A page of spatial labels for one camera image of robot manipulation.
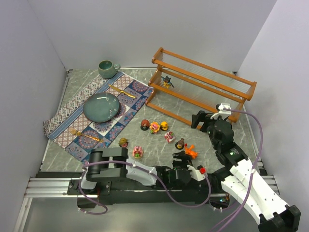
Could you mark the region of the orange fox figurine toy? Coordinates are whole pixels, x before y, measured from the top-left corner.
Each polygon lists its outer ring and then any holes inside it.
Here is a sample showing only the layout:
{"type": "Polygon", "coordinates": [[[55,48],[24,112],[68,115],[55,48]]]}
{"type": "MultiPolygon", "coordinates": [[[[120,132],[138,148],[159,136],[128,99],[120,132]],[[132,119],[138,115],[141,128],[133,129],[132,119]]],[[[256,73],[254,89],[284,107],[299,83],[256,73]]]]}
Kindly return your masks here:
{"type": "Polygon", "coordinates": [[[198,157],[198,152],[194,150],[195,149],[194,145],[189,146],[188,144],[185,144],[184,149],[185,154],[189,155],[192,159],[196,159],[198,157]]]}

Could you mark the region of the strawberry cake toy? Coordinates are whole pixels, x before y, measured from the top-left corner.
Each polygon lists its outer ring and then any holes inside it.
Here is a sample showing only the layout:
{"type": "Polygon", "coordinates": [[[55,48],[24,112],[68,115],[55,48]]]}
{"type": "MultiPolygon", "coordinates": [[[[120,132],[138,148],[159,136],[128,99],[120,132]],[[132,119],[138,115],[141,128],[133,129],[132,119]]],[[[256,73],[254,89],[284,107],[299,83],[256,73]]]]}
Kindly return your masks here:
{"type": "Polygon", "coordinates": [[[165,133],[164,137],[167,143],[171,143],[175,139],[174,133],[172,131],[168,131],[167,133],[165,133]]]}

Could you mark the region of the pink sunflower pig toy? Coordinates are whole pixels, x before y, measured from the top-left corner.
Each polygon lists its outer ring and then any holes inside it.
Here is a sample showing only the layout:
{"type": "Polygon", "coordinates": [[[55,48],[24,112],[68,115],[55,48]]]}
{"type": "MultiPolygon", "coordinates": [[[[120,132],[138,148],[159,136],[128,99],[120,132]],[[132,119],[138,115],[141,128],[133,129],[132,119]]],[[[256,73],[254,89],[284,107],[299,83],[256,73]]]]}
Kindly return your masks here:
{"type": "Polygon", "coordinates": [[[152,123],[150,123],[149,129],[151,134],[156,134],[160,131],[160,125],[157,122],[153,121],[152,123]]]}

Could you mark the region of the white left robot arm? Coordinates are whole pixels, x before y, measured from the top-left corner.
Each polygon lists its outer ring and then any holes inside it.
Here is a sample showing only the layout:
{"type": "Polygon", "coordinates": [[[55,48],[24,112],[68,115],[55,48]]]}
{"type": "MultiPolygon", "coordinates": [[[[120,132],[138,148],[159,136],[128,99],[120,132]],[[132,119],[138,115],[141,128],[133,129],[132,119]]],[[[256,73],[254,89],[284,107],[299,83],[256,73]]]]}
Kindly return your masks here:
{"type": "Polygon", "coordinates": [[[189,155],[181,151],[172,157],[172,167],[147,166],[130,157],[126,148],[93,149],[79,186],[83,190],[106,186],[116,190],[211,191],[205,170],[194,168],[189,155]]]}

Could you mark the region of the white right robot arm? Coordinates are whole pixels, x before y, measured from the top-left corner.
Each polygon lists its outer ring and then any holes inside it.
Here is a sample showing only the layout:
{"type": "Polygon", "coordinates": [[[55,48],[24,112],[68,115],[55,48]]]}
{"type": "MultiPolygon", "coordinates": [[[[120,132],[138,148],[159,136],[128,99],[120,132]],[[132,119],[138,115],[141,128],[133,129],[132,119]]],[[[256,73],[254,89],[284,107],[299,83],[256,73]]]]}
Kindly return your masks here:
{"type": "Polygon", "coordinates": [[[199,111],[192,115],[191,127],[203,123],[200,130],[208,134],[219,162],[224,168],[218,171],[223,191],[240,205],[219,222],[219,231],[225,229],[242,209],[254,218],[261,232],[295,232],[301,212],[284,201],[257,172],[257,161],[252,162],[234,142],[232,125],[227,121],[231,110],[226,106],[215,114],[199,111]]]}

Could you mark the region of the orange wooden two-tier shelf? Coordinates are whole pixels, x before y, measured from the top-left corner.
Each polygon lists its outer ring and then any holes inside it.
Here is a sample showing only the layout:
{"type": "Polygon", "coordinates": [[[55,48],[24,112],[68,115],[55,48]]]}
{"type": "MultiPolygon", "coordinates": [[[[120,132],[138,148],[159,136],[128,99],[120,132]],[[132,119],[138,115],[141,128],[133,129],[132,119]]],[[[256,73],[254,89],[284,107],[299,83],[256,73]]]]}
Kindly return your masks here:
{"type": "Polygon", "coordinates": [[[159,48],[152,58],[157,69],[148,85],[153,91],[146,106],[164,113],[186,124],[191,120],[152,102],[154,96],[178,99],[210,113],[217,112],[217,105],[228,103],[232,109],[241,110],[246,101],[254,95],[257,83],[221,71],[217,68],[194,61],[184,56],[159,48]],[[161,77],[168,76],[174,85],[169,89],[163,85],[161,77]]]}

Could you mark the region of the brown-haired bun figurine toy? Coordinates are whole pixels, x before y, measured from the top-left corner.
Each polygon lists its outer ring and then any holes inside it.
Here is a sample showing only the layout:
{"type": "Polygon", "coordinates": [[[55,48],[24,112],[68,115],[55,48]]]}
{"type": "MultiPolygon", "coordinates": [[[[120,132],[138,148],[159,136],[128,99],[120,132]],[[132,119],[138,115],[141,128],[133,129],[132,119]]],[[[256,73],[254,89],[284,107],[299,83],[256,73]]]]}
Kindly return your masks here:
{"type": "Polygon", "coordinates": [[[184,139],[181,138],[179,141],[176,142],[175,147],[177,150],[182,150],[184,148],[184,139]]]}

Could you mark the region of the pink bear clover toy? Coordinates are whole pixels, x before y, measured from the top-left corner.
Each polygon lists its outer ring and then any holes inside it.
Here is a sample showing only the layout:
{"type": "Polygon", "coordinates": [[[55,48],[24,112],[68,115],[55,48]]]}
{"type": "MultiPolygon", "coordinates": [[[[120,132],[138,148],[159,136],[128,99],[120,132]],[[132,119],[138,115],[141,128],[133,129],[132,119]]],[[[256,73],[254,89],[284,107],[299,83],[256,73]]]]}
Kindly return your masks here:
{"type": "Polygon", "coordinates": [[[141,146],[135,146],[134,149],[133,149],[133,157],[136,158],[136,159],[139,159],[143,156],[143,149],[141,146]]]}

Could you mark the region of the yellow duck figurine toy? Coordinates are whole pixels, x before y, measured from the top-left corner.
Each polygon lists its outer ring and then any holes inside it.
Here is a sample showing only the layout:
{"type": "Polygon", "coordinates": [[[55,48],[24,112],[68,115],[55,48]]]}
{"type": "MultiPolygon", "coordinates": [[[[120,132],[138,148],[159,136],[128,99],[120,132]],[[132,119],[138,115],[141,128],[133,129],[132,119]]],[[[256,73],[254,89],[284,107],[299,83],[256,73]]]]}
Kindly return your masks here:
{"type": "Polygon", "coordinates": [[[163,121],[161,124],[160,124],[160,129],[162,131],[167,131],[169,129],[169,125],[166,121],[163,121]]]}

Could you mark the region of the olive-hat figurine toy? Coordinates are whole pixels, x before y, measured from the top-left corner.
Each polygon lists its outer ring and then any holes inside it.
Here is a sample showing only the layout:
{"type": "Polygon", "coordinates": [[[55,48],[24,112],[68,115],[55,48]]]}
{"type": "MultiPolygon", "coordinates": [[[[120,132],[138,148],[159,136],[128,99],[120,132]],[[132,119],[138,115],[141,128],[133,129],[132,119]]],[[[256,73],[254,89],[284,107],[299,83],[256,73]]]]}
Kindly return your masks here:
{"type": "Polygon", "coordinates": [[[121,138],[118,144],[120,147],[126,148],[128,146],[128,140],[126,138],[121,138]]]}

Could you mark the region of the gold butter knife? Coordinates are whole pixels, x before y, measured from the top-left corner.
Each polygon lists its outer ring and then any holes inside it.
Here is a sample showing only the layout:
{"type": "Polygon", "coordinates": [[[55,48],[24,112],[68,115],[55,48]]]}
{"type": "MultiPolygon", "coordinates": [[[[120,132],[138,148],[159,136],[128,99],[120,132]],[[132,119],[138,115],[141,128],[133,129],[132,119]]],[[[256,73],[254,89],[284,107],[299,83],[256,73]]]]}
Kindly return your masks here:
{"type": "Polygon", "coordinates": [[[129,96],[129,97],[131,97],[131,98],[136,98],[135,95],[132,95],[132,94],[130,94],[130,93],[128,93],[128,92],[125,92],[124,90],[121,90],[121,89],[119,89],[119,88],[117,88],[117,87],[115,87],[115,86],[109,85],[109,87],[112,88],[113,90],[115,90],[115,91],[117,91],[117,92],[119,92],[119,93],[123,93],[123,94],[125,94],[125,95],[127,95],[127,96],[129,96]]]}

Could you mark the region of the patterned table runner cloth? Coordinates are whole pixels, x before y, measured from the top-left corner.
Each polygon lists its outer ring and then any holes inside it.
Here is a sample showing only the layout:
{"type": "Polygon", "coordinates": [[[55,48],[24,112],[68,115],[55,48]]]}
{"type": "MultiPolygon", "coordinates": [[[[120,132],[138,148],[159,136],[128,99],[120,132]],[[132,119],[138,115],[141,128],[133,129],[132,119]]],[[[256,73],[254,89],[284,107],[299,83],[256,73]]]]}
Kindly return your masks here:
{"type": "Polygon", "coordinates": [[[108,147],[145,104],[153,89],[123,72],[98,75],[50,120],[45,135],[85,164],[94,148],[108,147]]]}

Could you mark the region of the teal ceramic plate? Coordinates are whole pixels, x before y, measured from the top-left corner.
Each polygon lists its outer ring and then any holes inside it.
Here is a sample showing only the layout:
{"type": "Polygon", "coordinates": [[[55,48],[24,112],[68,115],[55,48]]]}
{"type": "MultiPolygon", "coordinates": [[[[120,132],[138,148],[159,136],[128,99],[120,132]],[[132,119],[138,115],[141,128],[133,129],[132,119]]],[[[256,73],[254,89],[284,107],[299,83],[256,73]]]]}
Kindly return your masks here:
{"type": "Polygon", "coordinates": [[[120,103],[111,93],[97,93],[91,96],[83,106],[83,113],[87,119],[96,123],[111,120],[118,114],[120,103]]]}

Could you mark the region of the gold fork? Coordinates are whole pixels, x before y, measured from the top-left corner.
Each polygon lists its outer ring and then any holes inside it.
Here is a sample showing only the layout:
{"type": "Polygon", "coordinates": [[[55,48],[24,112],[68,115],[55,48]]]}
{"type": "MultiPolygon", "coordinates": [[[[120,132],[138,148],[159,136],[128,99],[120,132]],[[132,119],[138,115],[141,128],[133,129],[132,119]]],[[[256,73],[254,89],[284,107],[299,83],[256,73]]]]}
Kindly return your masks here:
{"type": "Polygon", "coordinates": [[[80,131],[78,131],[78,130],[76,130],[76,129],[69,129],[69,132],[70,132],[71,134],[75,135],[75,136],[83,136],[83,137],[86,137],[86,138],[90,138],[90,139],[92,139],[92,140],[94,140],[94,141],[97,141],[98,143],[104,142],[103,139],[100,139],[100,138],[96,138],[96,137],[93,137],[93,136],[86,135],[86,134],[84,134],[84,133],[82,133],[82,132],[80,132],[80,131]]]}

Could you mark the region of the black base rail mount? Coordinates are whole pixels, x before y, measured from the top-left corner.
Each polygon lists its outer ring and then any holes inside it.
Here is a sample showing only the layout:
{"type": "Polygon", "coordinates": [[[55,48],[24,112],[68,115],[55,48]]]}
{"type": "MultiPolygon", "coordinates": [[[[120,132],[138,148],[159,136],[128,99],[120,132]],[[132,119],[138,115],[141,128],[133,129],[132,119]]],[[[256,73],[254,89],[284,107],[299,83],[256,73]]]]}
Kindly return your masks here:
{"type": "Polygon", "coordinates": [[[226,208],[226,203],[220,203],[219,199],[227,192],[223,190],[222,181],[229,178],[227,171],[220,169],[208,175],[210,185],[205,180],[197,182],[192,179],[184,187],[176,187],[165,191],[161,183],[153,186],[144,186],[140,182],[131,179],[105,179],[95,181],[93,189],[84,189],[84,193],[89,197],[86,199],[79,190],[78,182],[80,172],[38,172],[36,178],[43,181],[47,187],[51,187],[51,180],[65,179],[66,184],[61,190],[61,196],[77,197],[77,206],[81,209],[95,208],[95,201],[103,205],[113,205],[121,203],[171,203],[176,200],[180,203],[200,204],[210,197],[211,202],[215,202],[216,207],[226,208]]]}

